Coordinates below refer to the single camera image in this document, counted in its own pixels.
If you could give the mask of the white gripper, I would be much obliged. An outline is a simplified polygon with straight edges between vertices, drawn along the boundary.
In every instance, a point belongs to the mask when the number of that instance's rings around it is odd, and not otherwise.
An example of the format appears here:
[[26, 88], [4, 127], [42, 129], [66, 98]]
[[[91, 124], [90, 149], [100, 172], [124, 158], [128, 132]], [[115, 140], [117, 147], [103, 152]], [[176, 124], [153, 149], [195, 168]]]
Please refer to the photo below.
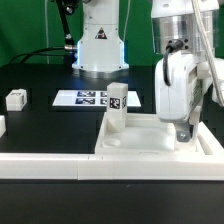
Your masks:
[[156, 114], [162, 122], [175, 123], [176, 139], [187, 143], [193, 136], [193, 125], [186, 122], [192, 111], [202, 102], [212, 84], [206, 64], [199, 69], [199, 58], [180, 51], [168, 56], [168, 79], [164, 82], [163, 61], [155, 69]]

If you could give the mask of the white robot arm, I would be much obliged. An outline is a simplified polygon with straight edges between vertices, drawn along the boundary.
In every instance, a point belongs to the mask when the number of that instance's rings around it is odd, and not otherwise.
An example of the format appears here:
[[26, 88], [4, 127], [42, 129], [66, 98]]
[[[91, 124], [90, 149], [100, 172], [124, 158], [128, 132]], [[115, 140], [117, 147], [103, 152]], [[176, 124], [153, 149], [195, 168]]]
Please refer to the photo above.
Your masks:
[[[83, 36], [75, 69], [98, 75], [126, 69], [124, 42], [118, 35], [119, 0], [82, 0]], [[154, 51], [163, 58], [155, 68], [156, 114], [172, 123], [179, 142], [197, 132], [193, 117], [209, 88], [224, 106], [224, 77], [214, 57], [218, 0], [152, 0]]]

